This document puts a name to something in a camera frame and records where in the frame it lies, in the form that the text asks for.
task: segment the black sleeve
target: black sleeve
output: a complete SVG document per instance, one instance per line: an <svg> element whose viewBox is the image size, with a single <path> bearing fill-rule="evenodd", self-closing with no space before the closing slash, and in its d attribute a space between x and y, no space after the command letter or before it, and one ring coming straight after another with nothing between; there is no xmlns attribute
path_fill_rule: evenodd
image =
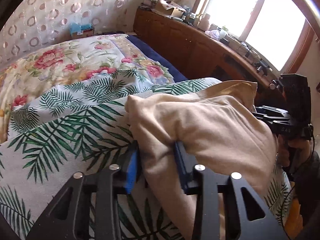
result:
<svg viewBox="0 0 320 240"><path fill-rule="evenodd" d="M303 230L296 240L316 240L320 237L320 160L317 152L294 175Z"/></svg>

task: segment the cable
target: cable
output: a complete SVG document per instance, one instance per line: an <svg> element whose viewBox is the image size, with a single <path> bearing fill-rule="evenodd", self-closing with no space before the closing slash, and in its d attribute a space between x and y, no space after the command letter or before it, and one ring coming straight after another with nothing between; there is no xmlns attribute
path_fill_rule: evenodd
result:
<svg viewBox="0 0 320 240"><path fill-rule="evenodd" d="M312 158L313 153L315 152L315 137L314 137L314 135L312 135L312 140L313 140L313 149L312 149L311 155L309 156L309 158L308 158L304 163L302 163L302 164L298 167L298 169L295 170L295 172L294 172L293 174L295 174L307 161L309 161L309 160ZM288 236L287 232L286 232L285 229L284 229L282 211L283 211L283 208L284 208L284 203L285 203L285 201L287 200L288 196L290 195L290 193L292 192L292 190L295 188L295 186L296 186L296 185L294 185L294 186L291 188L291 190L289 191L289 193L287 194L287 196L284 198L283 203L282 203L282 205L281 205L281 209L280 209L281 226L282 226L282 229L283 229L283 231L285 232L285 234L287 235L287 238L288 238L289 240L292 240L292 239Z"/></svg>

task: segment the hand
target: hand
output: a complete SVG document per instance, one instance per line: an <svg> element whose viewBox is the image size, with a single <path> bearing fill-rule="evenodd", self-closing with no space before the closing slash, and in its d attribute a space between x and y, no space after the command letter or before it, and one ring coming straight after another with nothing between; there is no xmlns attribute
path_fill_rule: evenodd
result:
<svg viewBox="0 0 320 240"><path fill-rule="evenodd" d="M299 153L299 159L295 165L295 169L298 168L301 164L303 164L311 154L311 146L310 141L303 140L303 139L294 139L288 141L288 146L301 149ZM290 165L289 161L289 151L287 149L286 143L284 138L279 135L278 136L278 163L281 164L283 167L288 167Z"/></svg>

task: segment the tan garment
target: tan garment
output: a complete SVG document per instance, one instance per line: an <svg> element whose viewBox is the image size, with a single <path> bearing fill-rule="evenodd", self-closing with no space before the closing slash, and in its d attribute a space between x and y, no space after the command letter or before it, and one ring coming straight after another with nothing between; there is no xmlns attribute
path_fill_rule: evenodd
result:
<svg viewBox="0 0 320 240"><path fill-rule="evenodd" d="M256 89L256 83L227 81L187 95L128 98L125 107L146 180L185 239L192 236L196 196L181 190L175 141L183 141L186 151L213 171L240 172L258 194L267 190L276 141L268 126L251 114Z"/></svg>

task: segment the navy blue sheet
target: navy blue sheet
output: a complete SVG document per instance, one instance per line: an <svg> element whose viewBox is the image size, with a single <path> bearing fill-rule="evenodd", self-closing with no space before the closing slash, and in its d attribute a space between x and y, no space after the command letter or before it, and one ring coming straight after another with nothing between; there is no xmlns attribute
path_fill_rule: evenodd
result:
<svg viewBox="0 0 320 240"><path fill-rule="evenodd" d="M136 36L129 35L127 37L136 47L138 47L144 55L154 61L159 61L160 64L169 69L169 73L173 76L175 82L188 80L184 75L182 75L178 69L176 69L169 61L161 57L156 53L149 45L139 40Z"/></svg>

